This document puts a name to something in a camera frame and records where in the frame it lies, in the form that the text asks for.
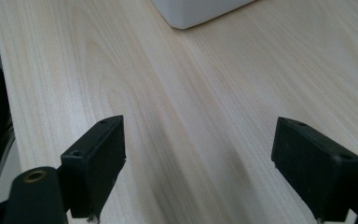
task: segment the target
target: clamp jaw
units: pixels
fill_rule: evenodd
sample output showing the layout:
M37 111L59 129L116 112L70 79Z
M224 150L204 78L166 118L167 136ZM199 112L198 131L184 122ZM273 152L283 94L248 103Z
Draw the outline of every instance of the clamp jaw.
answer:
M0 223L67 223L98 220L126 160L124 119L97 122L61 155L62 165L38 167L17 176L9 199L0 203Z
M358 215L353 152L307 124L278 118L271 158L319 221L343 222L350 209Z

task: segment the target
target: white object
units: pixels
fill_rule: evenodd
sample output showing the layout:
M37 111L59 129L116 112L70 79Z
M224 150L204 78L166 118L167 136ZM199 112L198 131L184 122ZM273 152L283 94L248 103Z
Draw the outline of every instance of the white object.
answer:
M171 27L185 29L223 15L254 0L152 0Z

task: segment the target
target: wood grain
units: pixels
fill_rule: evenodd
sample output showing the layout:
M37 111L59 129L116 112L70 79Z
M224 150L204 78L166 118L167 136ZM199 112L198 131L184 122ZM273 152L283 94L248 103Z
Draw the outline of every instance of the wood grain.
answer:
M0 50L23 170L124 115L103 223L315 223L270 160L279 116L358 154L358 1L259 0L181 31L148 0L0 0Z

